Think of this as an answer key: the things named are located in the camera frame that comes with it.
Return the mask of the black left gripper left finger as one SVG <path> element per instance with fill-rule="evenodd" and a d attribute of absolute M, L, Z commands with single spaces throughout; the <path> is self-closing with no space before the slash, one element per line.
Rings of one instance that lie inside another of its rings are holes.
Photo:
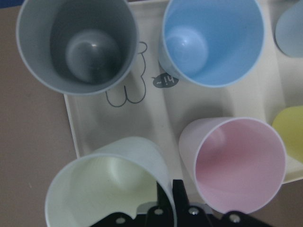
<path fill-rule="evenodd" d="M 174 216 L 170 201 L 160 186 L 157 183 L 157 202 L 148 211 L 145 218 L 146 227 L 173 227 Z"/>

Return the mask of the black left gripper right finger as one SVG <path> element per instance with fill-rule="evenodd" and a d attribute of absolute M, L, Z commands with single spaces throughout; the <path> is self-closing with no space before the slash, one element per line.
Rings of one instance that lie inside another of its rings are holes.
<path fill-rule="evenodd" d="M 182 180 L 173 180 L 172 192 L 177 213 L 178 227 L 213 226 L 202 208 L 195 205 L 190 205 L 186 189 Z"/>

